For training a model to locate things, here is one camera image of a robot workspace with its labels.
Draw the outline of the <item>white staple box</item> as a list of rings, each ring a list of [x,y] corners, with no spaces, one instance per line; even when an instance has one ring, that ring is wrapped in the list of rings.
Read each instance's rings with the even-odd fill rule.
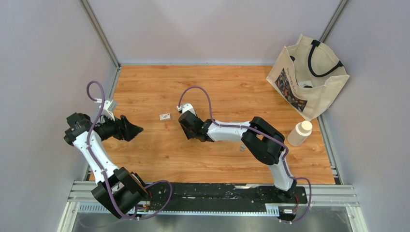
[[[170,119],[171,119],[171,114],[170,113],[160,115],[160,121],[166,121],[166,120],[170,120]]]

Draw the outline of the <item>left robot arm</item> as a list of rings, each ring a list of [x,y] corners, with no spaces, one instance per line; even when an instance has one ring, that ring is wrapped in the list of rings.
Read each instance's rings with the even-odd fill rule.
[[[95,177],[93,197],[117,218],[127,218],[128,212],[148,195],[148,188],[141,177],[125,167],[117,167],[109,158],[102,142],[111,137],[127,142],[144,129],[121,115],[94,125],[90,117],[74,113],[67,117],[69,128],[64,140],[81,151]]]

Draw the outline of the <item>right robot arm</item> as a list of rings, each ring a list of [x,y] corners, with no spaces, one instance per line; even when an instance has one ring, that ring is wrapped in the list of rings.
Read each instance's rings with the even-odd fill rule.
[[[289,151],[284,144],[285,138],[264,119],[255,116],[251,121],[226,123],[212,119],[202,121],[192,110],[179,112],[178,122],[188,139],[242,142],[256,160],[268,166],[278,200],[286,203],[295,196],[297,181],[285,159]]]

